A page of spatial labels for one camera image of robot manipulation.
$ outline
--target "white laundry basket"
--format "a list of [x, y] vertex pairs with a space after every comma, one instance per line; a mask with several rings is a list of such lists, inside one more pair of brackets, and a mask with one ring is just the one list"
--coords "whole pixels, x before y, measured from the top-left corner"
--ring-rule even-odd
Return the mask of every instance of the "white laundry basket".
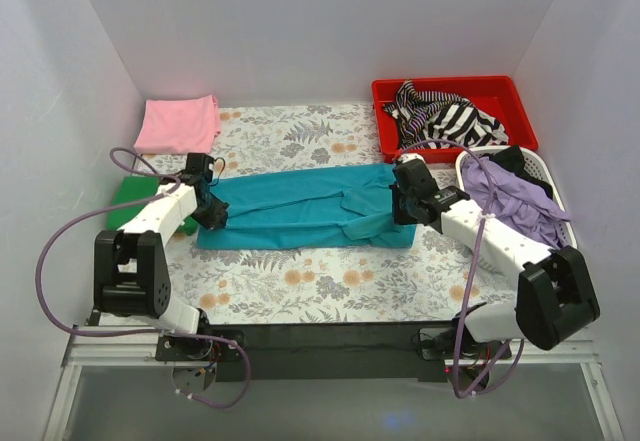
[[[507, 148], [508, 146], [485, 146], [481, 148], [471, 148], [471, 150], [474, 153], [478, 154], [478, 156], [483, 156], [485, 154], [497, 153]], [[560, 195], [558, 194], [558, 189], [553, 183], [553, 179], [551, 178], [549, 169], [547, 169], [547, 165], [544, 163], [542, 158], [540, 158], [540, 156], [538, 156], [533, 151], [530, 151], [526, 148], [520, 149], [522, 150], [522, 155], [524, 156], [525, 171], [534, 178], [549, 183], [553, 188], [553, 200], [558, 206], [560, 206], [560, 209], [564, 210], [564, 205], [562, 204], [562, 200], [560, 199]], [[462, 181], [462, 164], [468, 156], [469, 154], [466, 151], [463, 151], [456, 158], [456, 176], [458, 177], [458, 185], [462, 190], [464, 190], [464, 182]], [[573, 229], [571, 228], [571, 223], [566, 221], [562, 221], [560, 223], [560, 238], [562, 239], [564, 245], [573, 246], [574, 248], [578, 247], [576, 243], [576, 237], [574, 236]]]

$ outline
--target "folded pink cloth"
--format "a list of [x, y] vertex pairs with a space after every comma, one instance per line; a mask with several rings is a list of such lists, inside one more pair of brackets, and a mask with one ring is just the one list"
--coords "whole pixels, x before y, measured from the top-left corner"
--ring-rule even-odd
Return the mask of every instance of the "folded pink cloth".
[[208, 154], [218, 134], [220, 114], [214, 96], [149, 100], [134, 148], [140, 154]]

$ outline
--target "metal frame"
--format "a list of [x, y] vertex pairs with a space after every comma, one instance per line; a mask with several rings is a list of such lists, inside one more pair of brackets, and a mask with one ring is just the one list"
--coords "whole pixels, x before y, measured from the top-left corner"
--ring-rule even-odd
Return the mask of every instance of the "metal frame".
[[[130, 326], [95, 327], [94, 330], [127, 331]], [[517, 350], [519, 341], [512, 343], [512, 351]], [[71, 416], [73, 402], [78, 389], [83, 366], [141, 367], [158, 368], [166, 366], [193, 367], [201, 362], [158, 362], [155, 360], [158, 335], [140, 334], [118, 338], [75, 337], [70, 340], [58, 391], [44, 439], [64, 440]], [[445, 360], [451, 365], [452, 359]], [[499, 364], [510, 364], [511, 360], [500, 360]], [[624, 440], [618, 418], [602, 377], [598, 356], [593, 342], [583, 336], [574, 336], [558, 345], [552, 351], [542, 351], [526, 342], [520, 359], [523, 364], [580, 364], [591, 401], [607, 441]]]

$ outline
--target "teal cloth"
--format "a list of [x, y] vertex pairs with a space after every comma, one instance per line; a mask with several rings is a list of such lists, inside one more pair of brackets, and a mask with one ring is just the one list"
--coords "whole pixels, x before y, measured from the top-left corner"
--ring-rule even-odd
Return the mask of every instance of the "teal cloth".
[[408, 248], [415, 226], [391, 216], [392, 166], [306, 169], [223, 179], [227, 227], [198, 233], [204, 249], [293, 249], [372, 245]]

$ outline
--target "red plastic tray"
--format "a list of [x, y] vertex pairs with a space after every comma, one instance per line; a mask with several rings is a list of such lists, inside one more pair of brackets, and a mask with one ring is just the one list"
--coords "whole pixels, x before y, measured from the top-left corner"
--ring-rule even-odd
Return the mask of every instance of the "red plastic tray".
[[[391, 163], [400, 153], [395, 120], [382, 110], [382, 106], [395, 99], [404, 79], [379, 79], [371, 84], [373, 104], [378, 120], [380, 151], [385, 163]], [[500, 120], [510, 144], [535, 151], [538, 140], [533, 133], [520, 96], [509, 76], [472, 76], [464, 78], [413, 78], [418, 91], [445, 91], [471, 100], [476, 107]], [[459, 148], [416, 149], [428, 163], [454, 163], [462, 150]]]

